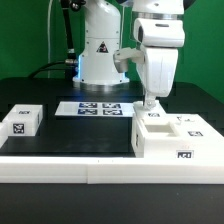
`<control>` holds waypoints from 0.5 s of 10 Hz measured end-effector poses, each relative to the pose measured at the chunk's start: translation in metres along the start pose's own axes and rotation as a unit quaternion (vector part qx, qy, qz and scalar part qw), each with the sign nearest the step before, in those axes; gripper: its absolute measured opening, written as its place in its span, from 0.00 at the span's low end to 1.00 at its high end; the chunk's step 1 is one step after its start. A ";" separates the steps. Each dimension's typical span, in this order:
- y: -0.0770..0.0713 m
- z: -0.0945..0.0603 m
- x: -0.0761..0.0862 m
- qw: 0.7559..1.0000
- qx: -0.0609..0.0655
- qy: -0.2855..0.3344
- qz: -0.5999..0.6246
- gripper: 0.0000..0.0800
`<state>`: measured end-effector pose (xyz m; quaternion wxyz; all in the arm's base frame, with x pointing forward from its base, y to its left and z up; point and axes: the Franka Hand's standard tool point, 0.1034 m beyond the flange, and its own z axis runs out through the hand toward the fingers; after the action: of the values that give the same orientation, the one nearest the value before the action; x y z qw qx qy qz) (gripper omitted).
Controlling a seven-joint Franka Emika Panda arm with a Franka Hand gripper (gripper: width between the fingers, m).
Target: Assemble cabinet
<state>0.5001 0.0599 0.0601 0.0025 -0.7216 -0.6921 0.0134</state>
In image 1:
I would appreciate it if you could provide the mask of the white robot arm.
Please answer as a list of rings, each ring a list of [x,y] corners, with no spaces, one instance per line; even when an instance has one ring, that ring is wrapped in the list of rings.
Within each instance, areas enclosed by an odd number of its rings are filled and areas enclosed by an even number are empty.
[[[184,45],[183,16],[196,0],[59,0],[72,80],[85,87],[128,83],[130,62],[151,109],[171,91]]]

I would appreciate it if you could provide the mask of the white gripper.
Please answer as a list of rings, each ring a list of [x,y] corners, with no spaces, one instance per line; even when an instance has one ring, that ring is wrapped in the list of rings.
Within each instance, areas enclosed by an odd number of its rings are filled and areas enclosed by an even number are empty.
[[[178,49],[185,40],[183,22],[137,18],[133,35],[144,56],[143,62],[136,64],[146,92],[143,106],[152,110],[156,106],[156,97],[167,97],[171,91]]]

